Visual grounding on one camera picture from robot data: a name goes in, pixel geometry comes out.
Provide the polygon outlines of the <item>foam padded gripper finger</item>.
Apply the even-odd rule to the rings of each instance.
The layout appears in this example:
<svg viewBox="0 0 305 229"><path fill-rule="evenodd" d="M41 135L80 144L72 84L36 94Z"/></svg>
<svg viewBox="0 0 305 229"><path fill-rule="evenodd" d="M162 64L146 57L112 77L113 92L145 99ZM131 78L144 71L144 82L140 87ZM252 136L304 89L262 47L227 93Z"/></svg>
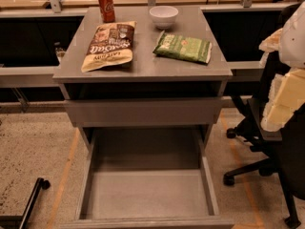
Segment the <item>foam padded gripper finger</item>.
<svg viewBox="0 0 305 229"><path fill-rule="evenodd" d="M264 52L278 51L279 61L290 67L284 75L274 76L260 123L265 131L276 132L305 103L304 30L279 29L259 48Z"/></svg>

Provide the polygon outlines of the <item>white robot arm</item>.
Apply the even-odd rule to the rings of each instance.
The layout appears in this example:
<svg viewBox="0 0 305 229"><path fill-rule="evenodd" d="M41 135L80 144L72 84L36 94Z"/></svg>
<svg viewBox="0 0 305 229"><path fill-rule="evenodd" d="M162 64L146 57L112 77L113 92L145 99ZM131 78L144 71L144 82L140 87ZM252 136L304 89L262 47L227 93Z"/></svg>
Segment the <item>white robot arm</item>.
<svg viewBox="0 0 305 229"><path fill-rule="evenodd" d="M290 67L272 80L260 123L263 130L276 132L305 103L305 2L259 48L264 52L278 51L279 61Z"/></svg>

